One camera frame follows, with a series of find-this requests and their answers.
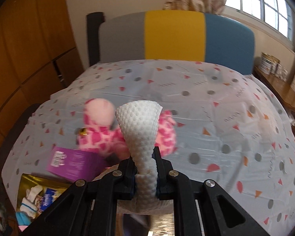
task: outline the blue package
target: blue package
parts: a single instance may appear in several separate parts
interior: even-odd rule
[[[56,190],[47,188],[43,200],[41,201],[41,210],[45,211],[53,203],[53,196],[56,195]]]

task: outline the gray dot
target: gray dot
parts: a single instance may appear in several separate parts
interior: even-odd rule
[[[281,220],[281,218],[282,218],[282,213],[277,215],[277,222],[279,222]]]
[[[189,155],[189,162],[191,164],[198,164],[200,161],[200,156],[197,153],[192,153]]]
[[[279,168],[280,168],[280,171],[284,170],[284,163],[282,161],[279,163]]]
[[[230,149],[229,145],[223,145],[222,146],[222,153],[229,154],[230,152],[231,152],[231,149]]]
[[[76,130],[74,131],[74,134],[77,135],[79,134],[81,128],[76,128]]]
[[[254,155],[254,159],[255,159],[256,161],[260,162],[260,161],[262,160],[262,156],[261,156],[261,154],[255,154],[255,155]]]
[[[254,106],[249,106],[249,112],[255,113],[256,112],[256,108]]]
[[[189,96],[190,93],[189,93],[188,91],[185,91],[185,90],[184,90],[184,91],[182,92],[182,95],[183,95],[183,96]]]
[[[273,207],[273,200],[269,200],[268,202],[268,209],[271,209]]]

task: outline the stuffed toy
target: stuffed toy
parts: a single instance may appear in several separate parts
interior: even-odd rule
[[[115,107],[106,99],[95,98],[85,102],[84,125],[77,136],[79,149],[96,152],[103,157],[116,154],[120,160],[130,156],[119,126],[111,129],[115,120]],[[176,122],[169,110],[160,114],[155,146],[162,156],[173,153],[176,144]]]

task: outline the white sheet with dots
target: white sheet with dots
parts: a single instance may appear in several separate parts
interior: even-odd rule
[[[53,145],[76,148],[83,106],[157,101],[172,110],[177,148],[167,156],[190,179],[217,181],[271,236],[295,225],[295,138],[271,91],[220,65],[169,60],[96,64],[29,118],[2,171],[16,207],[22,173],[46,171]]]

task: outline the white textured cloth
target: white textured cloth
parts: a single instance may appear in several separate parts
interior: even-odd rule
[[[121,132],[138,169],[134,198],[118,202],[121,208],[132,213],[166,213],[161,209],[172,207],[171,201],[160,201],[156,197],[157,168],[152,153],[161,110],[158,103],[148,100],[130,102],[116,110]]]

